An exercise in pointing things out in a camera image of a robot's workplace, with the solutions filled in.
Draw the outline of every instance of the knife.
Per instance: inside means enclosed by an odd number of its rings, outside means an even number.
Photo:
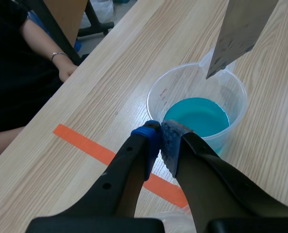
[[[229,0],[207,79],[251,51],[278,0]]]

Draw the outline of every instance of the blue liquid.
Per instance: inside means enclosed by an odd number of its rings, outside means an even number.
[[[217,103],[204,98],[189,98],[173,105],[165,120],[175,120],[194,130],[200,137],[207,137],[226,129],[227,113]]]

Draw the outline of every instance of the black shirt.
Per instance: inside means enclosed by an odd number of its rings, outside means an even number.
[[[62,85],[54,65],[21,36],[26,18],[16,3],[0,0],[0,132],[25,126]]]

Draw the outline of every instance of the wooden table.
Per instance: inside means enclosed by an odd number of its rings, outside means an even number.
[[[0,157],[0,232],[75,203],[106,166],[53,134],[59,124],[117,152],[148,120],[152,83],[214,46],[225,0],[140,0]],[[288,205],[288,0],[278,3],[235,73],[249,109],[225,159]],[[160,158],[153,172],[175,183]],[[136,216],[176,207],[143,188]]]

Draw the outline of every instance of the orange tape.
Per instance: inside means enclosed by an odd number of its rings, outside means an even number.
[[[83,152],[98,159],[105,165],[109,165],[112,159],[115,157],[114,152],[66,127],[65,125],[58,125],[53,133]],[[180,208],[184,208],[186,205],[188,205],[183,190],[179,186],[172,184],[159,176],[154,175],[153,173],[150,174],[149,180],[146,181],[143,186],[149,191]]]

